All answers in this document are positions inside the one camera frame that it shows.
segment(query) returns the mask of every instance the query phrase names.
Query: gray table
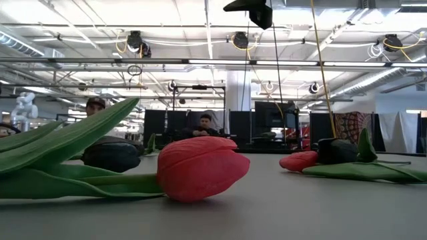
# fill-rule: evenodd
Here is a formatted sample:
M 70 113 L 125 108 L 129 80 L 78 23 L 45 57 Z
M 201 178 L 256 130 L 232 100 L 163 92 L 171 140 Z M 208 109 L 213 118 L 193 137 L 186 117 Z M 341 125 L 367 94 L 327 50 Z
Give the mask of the gray table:
M 250 172 L 194 204 L 63 198 L 0 201 L 5 240 L 427 239 L 427 188 L 307 177 L 280 155 L 247 155 Z M 388 157 L 401 160 L 401 157 Z M 427 170 L 427 159 L 405 157 Z M 155 157 L 130 173 L 152 173 Z

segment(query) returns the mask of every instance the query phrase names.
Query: patterned fabric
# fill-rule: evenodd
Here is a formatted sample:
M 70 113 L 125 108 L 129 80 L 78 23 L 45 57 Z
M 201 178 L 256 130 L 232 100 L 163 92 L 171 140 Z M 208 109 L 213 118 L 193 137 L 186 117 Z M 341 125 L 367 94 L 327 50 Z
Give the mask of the patterned fabric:
M 372 140 L 372 114 L 370 113 L 335 113 L 335 129 L 339 139 L 349 140 L 358 144 L 359 135 L 363 128 L 367 128 Z

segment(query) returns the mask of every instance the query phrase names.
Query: white curtain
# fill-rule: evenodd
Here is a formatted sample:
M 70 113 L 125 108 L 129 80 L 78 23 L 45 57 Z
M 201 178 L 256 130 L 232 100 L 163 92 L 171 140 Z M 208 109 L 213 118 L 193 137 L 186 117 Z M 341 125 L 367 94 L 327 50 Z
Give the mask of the white curtain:
M 387 152 L 416 153 L 418 115 L 379 114 L 382 138 Z

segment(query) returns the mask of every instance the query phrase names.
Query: computer monitor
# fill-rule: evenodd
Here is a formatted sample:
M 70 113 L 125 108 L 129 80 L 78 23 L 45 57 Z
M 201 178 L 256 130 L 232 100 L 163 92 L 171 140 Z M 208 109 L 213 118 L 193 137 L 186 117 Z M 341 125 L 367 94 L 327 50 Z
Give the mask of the computer monitor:
M 278 106 L 284 114 L 283 119 Z M 296 128 L 296 117 L 292 113 L 295 108 L 295 103 L 255 102 L 256 126 Z

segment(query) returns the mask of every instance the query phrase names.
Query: black cable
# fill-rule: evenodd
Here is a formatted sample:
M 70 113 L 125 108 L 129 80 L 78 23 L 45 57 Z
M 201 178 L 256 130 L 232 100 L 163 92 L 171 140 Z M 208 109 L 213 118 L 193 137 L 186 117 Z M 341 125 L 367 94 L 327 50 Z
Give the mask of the black cable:
M 246 33 L 248 33 L 248 46 L 246 46 L 246 56 L 245 56 L 245 74 L 244 74 L 244 81 L 243 81 L 243 95 L 242 95 L 242 104 L 240 107 L 240 111 L 243 111 L 243 100 L 245 99 L 245 86 L 246 86 L 246 67 L 248 66 L 248 47 L 249 47 L 249 24 L 248 21 L 248 30 Z
M 274 47 L 276 48 L 276 63 L 278 66 L 278 78 L 279 78 L 279 92 L 280 92 L 280 103 L 283 103 L 283 97 L 282 97 L 282 84 L 280 83 L 280 69 L 279 69 L 279 55 L 278 55 L 278 42 L 276 40 L 276 28 L 274 27 L 273 23 L 273 34 L 274 34 Z

